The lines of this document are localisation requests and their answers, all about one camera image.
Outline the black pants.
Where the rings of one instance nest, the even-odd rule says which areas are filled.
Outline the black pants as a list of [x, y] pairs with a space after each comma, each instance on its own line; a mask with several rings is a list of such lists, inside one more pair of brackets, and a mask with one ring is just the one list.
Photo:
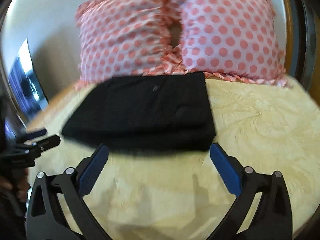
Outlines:
[[62, 135], [111, 150], [207, 151], [216, 130], [204, 74], [114, 77], [91, 90]]

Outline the left pink polka-dot pillow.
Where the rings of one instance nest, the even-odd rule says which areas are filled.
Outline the left pink polka-dot pillow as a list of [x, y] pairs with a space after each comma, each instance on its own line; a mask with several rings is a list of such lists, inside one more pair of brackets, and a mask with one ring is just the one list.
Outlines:
[[80, 30], [81, 89], [118, 76], [180, 72], [179, 49], [171, 45], [178, 20], [174, 0], [88, 0], [75, 15]]

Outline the pink polka-dot pillow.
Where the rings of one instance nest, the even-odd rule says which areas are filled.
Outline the pink polka-dot pillow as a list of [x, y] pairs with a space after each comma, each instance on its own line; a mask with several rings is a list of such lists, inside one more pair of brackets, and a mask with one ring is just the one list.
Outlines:
[[271, 0], [178, 0], [178, 4], [182, 71], [286, 86]]
[[75, 15], [80, 30], [81, 89], [118, 76], [180, 72], [179, 49], [171, 45], [178, 20], [174, 0], [88, 0]]

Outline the right pink polka-dot pillow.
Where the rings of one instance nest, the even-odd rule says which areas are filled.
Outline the right pink polka-dot pillow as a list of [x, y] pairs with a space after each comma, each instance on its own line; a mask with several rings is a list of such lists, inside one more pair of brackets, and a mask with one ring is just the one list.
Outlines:
[[182, 71], [286, 86], [271, 0], [178, 0], [178, 4]]

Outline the wall-mounted flat television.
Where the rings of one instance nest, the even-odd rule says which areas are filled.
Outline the wall-mounted flat television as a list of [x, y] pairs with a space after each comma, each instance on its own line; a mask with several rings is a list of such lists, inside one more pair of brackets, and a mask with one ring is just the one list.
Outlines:
[[8, 81], [18, 108], [27, 121], [48, 106], [47, 97], [33, 67], [27, 39], [18, 50]]

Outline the wooden door frame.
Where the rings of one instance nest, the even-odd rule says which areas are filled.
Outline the wooden door frame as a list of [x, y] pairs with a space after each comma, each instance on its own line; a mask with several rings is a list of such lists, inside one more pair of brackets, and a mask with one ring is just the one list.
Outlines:
[[271, 0], [285, 69], [319, 102], [319, 15], [308, 0]]

